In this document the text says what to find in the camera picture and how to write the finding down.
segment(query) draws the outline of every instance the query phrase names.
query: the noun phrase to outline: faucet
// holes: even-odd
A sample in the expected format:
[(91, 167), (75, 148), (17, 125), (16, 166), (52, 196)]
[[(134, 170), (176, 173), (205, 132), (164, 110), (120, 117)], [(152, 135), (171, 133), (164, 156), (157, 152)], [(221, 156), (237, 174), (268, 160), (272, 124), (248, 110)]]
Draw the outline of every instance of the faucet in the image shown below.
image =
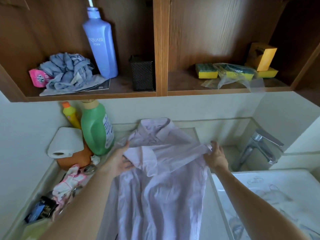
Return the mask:
[(263, 139), (267, 139), (268, 141), (271, 141), (272, 143), (276, 144), (279, 147), (282, 147), (284, 144), (279, 141), (277, 138), (270, 135), (268, 132), (266, 132), (264, 129), (256, 129), (254, 134), (250, 137), (247, 145), (245, 146), (245, 149), (240, 154), (240, 157), (238, 160), (236, 160), (232, 165), (232, 170), (234, 172), (237, 172), (240, 170), (242, 165), (246, 162), (254, 148), (257, 148), (263, 156), (268, 160), (269, 164), (275, 164), (278, 162), (278, 159), (274, 156), (272, 151), (269, 149), (267, 144), (263, 141)]

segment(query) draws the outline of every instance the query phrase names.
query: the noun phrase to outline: faucet handle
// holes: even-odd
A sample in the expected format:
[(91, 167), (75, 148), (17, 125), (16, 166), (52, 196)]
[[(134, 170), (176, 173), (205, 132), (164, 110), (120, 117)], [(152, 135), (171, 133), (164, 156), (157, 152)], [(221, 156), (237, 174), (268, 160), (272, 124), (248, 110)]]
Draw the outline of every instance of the faucet handle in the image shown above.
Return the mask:
[(281, 141), (270, 135), (264, 129), (256, 129), (255, 133), (252, 136), (252, 139), (254, 139), (255, 141), (261, 141), (263, 138), (267, 139), (268, 141), (271, 141), (279, 147), (282, 147), (284, 145)]

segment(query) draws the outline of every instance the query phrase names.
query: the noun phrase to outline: toilet paper tube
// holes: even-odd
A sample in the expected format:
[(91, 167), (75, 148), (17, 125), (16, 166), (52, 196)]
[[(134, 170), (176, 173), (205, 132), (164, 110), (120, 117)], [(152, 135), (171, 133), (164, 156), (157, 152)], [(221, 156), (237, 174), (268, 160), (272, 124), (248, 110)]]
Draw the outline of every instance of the toilet paper tube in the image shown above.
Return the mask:
[(51, 158), (71, 157), (83, 149), (82, 131), (76, 128), (61, 127), (49, 145), (48, 156)]

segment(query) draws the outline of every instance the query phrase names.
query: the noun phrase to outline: yellow bottle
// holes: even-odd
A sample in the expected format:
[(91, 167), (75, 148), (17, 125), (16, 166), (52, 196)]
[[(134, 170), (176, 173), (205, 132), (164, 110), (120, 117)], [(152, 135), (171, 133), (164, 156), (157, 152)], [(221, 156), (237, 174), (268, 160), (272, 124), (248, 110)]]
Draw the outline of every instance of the yellow bottle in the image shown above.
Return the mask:
[(74, 107), (72, 107), (68, 101), (61, 103), (63, 106), (64, 115), (67, 117), (67, 119), (70, 121), (70, 123), (73, 125), (74, 128), (81, 129), (80, 122), (77, 118), (77, 111)]

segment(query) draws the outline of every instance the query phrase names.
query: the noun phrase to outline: wooden cabinet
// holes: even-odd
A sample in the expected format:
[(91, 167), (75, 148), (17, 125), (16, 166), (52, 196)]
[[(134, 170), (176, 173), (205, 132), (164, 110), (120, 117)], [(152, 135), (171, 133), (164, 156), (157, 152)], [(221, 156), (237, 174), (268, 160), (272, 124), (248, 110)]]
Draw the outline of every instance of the wooden cabinet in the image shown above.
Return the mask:
[[(0, 89), (12, 102), (249, 92), (239, 83), (202, 87), (194, 64), (244, 64), (252, 42), (278, 48), (271, 67), (279, 73), (265, 79), (267, 92), (320, 87), (320, 0), (94, 0), (112, 26), (119, 76), (109, 90), (40, 97), (28, 70), (50, 55), (94, 62), (82, 28), (87, 0), (25, 2), (29, 9), (0, 5)], [(133, 54), (154, 54), (156, 91), (133, 90)]]

